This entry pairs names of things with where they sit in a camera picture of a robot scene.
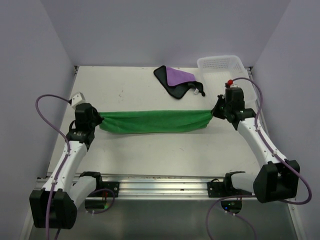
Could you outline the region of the green microfiber towel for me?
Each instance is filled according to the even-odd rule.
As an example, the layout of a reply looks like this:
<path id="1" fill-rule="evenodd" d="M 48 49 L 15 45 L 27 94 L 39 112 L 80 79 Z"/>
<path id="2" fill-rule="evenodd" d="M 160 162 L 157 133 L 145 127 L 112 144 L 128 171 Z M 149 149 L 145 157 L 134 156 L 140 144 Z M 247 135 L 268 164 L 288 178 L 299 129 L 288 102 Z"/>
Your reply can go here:
<path id="1" fill-rule="evenodd" d="M 101 112 L 99 128 L 112 134 L 187 133 L 204 129 L 212 120 L 210 110 L 147 110 Z"/>

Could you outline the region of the black and purple towel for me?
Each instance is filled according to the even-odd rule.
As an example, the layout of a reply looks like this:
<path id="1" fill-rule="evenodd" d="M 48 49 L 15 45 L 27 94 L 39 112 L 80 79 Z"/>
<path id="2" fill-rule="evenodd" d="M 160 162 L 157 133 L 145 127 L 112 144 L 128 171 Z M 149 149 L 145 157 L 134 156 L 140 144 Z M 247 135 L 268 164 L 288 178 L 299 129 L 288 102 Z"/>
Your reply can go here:
<path id="1" fill-rule="evenodd" d="M 194 90 L 196 95 L 206 96 L 203 84 L 198 82 L 192 73 L 162 65 L 156 68 L 153 74 L 167 93 L 176 100 L 182 99 L 190 89 Z"/>

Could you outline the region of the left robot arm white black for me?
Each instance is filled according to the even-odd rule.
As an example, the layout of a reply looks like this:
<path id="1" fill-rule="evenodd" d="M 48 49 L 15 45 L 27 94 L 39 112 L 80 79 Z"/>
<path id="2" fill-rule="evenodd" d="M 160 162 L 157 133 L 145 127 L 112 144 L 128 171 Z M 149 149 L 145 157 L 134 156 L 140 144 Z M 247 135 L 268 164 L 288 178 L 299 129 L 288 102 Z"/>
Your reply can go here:
<path id="1" fill-rule="evenodd" d="M 62 156 L 52 176 L 29 197 L 33 223 L 37 228 L 71 229 L 86 197 L 89 194 L 99 196 L 104 190 L 100 172 L 85 171 L 77 182 L 73 182 L 103 117 L 90 103 L 75 106 L 74 115 L 75 127 L 69 128 Z"/>

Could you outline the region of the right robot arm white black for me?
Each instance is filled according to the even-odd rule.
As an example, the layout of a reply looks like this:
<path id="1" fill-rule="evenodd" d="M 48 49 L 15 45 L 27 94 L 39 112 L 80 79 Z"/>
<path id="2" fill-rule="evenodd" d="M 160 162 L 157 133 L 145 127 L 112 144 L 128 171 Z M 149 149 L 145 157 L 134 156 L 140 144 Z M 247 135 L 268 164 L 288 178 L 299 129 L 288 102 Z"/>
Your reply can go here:
<path id="1" fill-rule="evenodd" d="M 211 114 L 232 124 L 249 145 L 260 167 L 256 175 L 244 171 L 226 173 L 222 189 L 227 196 L 246 191 L 254 194 L 259 202 L 268 203 L 297 195 L 298 162 L 288 160 L 276 150 L 255 111 L 245 107 L 244 92 L 240 87 L 226 88 L 225 93 L 218 96 Z"/>

